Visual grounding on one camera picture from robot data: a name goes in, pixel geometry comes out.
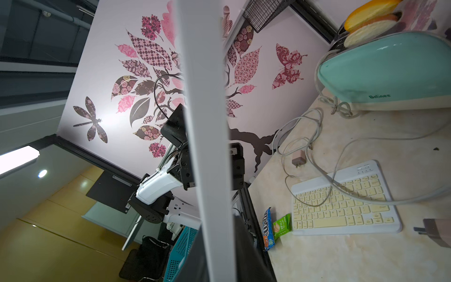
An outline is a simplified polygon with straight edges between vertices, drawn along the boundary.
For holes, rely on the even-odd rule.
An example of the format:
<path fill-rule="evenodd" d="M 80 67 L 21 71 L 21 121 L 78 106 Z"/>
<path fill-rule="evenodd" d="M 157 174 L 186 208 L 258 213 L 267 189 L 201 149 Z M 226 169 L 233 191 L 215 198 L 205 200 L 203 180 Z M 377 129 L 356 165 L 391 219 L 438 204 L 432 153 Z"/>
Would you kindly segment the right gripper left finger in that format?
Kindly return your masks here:
<path fill-rule="evenodd" d="M 202 227 L 197 232 L 190 252 L 182 268 L 174 279 L 175 282 L 209 282 L 209 270 Z"/>

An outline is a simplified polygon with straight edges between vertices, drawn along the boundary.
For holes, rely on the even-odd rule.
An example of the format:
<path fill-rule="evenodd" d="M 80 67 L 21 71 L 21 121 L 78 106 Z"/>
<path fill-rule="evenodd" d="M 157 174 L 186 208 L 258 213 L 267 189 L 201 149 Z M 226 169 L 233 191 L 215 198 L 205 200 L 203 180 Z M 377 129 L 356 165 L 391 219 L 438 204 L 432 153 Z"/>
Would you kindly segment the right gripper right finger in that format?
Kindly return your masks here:
<path fill-rule="evenodd" d="M 233 216 L 238 282 L 275 282 L 241 217 Z"/>

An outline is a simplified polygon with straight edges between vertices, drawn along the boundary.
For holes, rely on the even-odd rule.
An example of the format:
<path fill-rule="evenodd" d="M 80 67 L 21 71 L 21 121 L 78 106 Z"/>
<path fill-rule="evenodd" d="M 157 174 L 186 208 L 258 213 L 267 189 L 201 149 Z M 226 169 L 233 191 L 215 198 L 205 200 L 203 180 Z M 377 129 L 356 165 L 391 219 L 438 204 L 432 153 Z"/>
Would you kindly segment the yellow wireless keyboard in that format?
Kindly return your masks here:
<path fill-rule="evenodd" d="M 295 184 L 291 191 L 296 236 L 399 233 L 403 229 L 377 161 L 337 171 L 338 190 L 324 177 Z"/>

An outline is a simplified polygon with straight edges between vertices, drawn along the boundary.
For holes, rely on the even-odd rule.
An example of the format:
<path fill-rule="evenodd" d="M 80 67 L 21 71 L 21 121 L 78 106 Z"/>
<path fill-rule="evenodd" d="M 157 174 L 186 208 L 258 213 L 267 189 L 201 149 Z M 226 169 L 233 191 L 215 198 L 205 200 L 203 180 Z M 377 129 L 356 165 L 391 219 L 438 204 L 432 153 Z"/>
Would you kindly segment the pink charger adapter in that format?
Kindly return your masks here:
<path fill-rule="evenodd" d="M 307 162 L 307 157 L 304 150 L 297 150 L 292 154 L 292 164 L 299 168 L 300 166 L 303 166 Z"/>
<path fill-rule="evenodd" d="M 451 220 L 450 219 L 423 219 L 423 227 L 414 227 L 413 230 L 420 235 L 427 235 L 440 247 L 451 247 Z"/>

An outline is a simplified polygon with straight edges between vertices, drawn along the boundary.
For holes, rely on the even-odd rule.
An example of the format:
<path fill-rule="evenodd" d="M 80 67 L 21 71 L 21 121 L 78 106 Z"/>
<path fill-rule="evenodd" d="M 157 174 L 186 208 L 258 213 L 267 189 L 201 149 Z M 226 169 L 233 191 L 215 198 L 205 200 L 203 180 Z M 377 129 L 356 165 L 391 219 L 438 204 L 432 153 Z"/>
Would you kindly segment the green wireless keyboard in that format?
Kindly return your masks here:
<path fill-rule="evenodd" d="M 234 282 L 231 164 L 223 84 L 220 1 L 176 1 L 186 122 L 209 279 Z"/>

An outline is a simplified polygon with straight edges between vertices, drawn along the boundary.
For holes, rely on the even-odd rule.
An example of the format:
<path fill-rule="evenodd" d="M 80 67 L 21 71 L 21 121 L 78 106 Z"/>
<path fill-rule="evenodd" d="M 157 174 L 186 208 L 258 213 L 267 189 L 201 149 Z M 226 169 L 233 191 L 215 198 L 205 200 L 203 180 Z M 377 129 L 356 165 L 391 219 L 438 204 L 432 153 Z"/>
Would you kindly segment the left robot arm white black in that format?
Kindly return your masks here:
<path fill-rule="evenodd" d="M 173 151 L 166 152 L 153 175 L 143 176 L 128 203 L 147 222 L 175 223 L 198 230 L 202 223 L 199 209 L 172 192 L 196 186 L 184 110 L 185 107 L 179 105 L 162 128 L 162 135 L 174 147 Z"/>

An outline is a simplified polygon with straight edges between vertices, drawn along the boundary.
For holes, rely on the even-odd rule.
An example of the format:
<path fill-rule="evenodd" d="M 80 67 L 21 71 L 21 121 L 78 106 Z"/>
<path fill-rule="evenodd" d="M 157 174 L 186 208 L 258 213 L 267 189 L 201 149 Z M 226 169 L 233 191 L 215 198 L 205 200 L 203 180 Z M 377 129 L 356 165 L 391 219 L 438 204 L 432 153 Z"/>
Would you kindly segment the teal plastic crate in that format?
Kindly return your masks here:
<path fill-rule="evenodd" d="M 164 282 L 173 282 L 188 257 L 198 230 L 185 227 L 172 248 L 164 275 Z"/>

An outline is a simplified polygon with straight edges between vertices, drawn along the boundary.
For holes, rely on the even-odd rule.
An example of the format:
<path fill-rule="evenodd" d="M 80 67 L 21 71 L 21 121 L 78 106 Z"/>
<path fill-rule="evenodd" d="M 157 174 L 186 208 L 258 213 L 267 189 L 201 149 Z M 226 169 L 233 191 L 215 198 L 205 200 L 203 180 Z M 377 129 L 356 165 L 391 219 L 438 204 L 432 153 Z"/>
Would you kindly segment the blue m&m's candy bag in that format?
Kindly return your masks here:
<path fill-rule="evenodd" d="M 269 251 L 276 244 L 272 225 L 271 208 L 268 208 L 264 213 L 262 220 L 262 228 L 263 228 L 262 234 L 264 241 L 264 251 Z"/>

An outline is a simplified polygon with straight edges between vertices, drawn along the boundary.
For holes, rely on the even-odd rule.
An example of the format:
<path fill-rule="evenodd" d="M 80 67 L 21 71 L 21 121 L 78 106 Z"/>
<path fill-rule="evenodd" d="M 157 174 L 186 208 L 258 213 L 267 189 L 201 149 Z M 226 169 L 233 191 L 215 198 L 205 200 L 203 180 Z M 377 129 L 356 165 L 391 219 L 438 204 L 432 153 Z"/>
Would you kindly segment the green snack packet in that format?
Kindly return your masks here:
<path fill-rule="evenodd" d="M 291 232 L 291 230 L 291 214 L 289 213 L 273 223 L 274 240 L 277 240 L 281 236 L 286 235 L 287 233 Z"/>

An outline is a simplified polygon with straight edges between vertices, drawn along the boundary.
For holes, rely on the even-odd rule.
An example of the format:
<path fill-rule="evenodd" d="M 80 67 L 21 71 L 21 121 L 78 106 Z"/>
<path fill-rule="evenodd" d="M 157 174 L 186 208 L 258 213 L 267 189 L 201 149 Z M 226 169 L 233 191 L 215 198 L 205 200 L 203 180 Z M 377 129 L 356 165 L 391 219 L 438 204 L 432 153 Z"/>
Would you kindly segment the mint green toaster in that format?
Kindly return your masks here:
<path fill-rule="evenodd" d="M 342 24 L 315 70 L 319 100 L 333 112 L 448 108 L 451 3 L 402 1 L 348 32 Z"/>

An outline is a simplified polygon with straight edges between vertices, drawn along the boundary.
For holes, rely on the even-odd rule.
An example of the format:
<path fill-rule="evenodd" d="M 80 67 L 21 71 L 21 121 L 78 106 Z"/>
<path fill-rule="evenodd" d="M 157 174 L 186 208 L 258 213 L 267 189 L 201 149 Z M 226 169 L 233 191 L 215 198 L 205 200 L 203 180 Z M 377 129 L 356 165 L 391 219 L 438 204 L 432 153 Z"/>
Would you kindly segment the yellow bread slice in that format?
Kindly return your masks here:
<path fill-rule="evenodd" d="M 391 14 L 401 0 L 373 0 L 353 11 L 344 22 L 344 29 L 353 32 L 363 24 Z"/>

